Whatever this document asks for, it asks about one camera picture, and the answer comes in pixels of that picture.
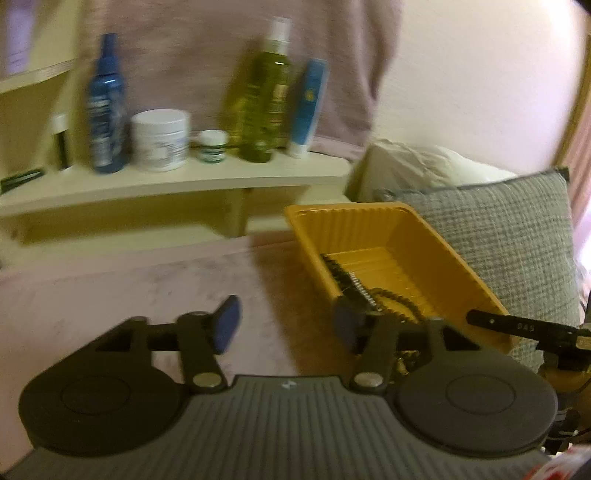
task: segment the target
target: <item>blue spray bottle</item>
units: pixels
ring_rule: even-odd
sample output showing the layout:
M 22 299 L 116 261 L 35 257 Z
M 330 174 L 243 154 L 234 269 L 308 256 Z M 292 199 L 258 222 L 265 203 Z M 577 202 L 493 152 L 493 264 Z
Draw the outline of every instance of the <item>blue spray bottle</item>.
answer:
M 90 142 L 95 170 L 113 173 L 123 168 L 124 85 L 115 55 L 116 35 L 103 35 L 96 74 L 90 81 L 88 109 Z

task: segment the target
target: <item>white wall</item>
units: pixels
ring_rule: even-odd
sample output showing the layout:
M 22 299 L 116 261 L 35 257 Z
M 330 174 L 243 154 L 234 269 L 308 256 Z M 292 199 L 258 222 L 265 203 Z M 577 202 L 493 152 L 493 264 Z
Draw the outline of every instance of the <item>white wall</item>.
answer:
M 405 0 L 374 132 L 516 173 L 549 166 L 584 63 L 574 0 Z

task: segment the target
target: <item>plaid pillow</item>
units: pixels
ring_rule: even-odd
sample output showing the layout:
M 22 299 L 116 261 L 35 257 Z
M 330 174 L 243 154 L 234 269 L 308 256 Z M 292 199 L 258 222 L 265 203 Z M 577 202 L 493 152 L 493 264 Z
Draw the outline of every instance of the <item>plaid pillow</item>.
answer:
M 413 207 L 510 314 L 580 324 L 567 182 L 558 171 L 378 197 Z M 535 346 L 523 340 L 511 356 L 537 370 L 543 359 Z

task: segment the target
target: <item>orange tray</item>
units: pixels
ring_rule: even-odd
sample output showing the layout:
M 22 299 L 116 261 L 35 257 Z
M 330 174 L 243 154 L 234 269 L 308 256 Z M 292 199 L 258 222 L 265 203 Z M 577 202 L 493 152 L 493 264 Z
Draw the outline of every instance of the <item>orange tray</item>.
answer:
M 508 314 L 466 262 L 417 212 L 403 203 L 292 205 L 285 209 L 303 259 L 329 301 L 342 295 L 320 254 L 327 254 L 366 288 L 384 288 L 415 303 L 425 317 L 442 317 L 475 342 L 504 353 L 518 339 L 468 325 L 471 309 Z M 412 317 L 404 306 L 380 298 Z

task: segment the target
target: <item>purple object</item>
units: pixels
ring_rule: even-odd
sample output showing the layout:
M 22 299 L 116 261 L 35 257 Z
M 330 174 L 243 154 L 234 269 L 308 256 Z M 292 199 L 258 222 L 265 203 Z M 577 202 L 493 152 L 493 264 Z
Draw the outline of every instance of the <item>purple object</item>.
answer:
M 37 0 L 9 0 L 7 22 L 7 75 L 27 69 L 35 25 Z

